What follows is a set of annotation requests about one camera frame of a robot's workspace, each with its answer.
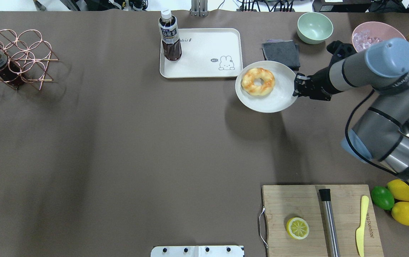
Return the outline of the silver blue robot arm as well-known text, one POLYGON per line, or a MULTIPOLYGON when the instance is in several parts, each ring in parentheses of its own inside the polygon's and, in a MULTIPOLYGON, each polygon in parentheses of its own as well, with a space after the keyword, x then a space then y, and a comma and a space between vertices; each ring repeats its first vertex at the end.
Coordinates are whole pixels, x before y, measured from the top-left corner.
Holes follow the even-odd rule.
POLYGON ((393 38, 356 52, 340 41, 327 46, 332 59, 314 75, 298 73, 293 96, 329 101, 332 95, 363 86, 378 94, 349 130, 342 147, 363 162, 385 163, 409 182, 409 139, 401 133, 409 119, 409 42, 393 38))

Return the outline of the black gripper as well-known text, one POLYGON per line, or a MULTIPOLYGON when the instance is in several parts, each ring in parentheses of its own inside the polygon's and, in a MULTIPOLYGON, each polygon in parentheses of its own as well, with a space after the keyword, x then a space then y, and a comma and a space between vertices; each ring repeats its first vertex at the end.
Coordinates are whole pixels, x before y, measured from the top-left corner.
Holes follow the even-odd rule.
POLYGON ((326 49, 332 54, 328 67, 309 76, 297 73, 294 80, 294 97, 304 96, 312 100, 330 101, 332 95, 342 92, 332 85, 329 71, 333 64, 356 54, 357 51, 352 44, 343 43, 339 40, 330 43, 326 49))

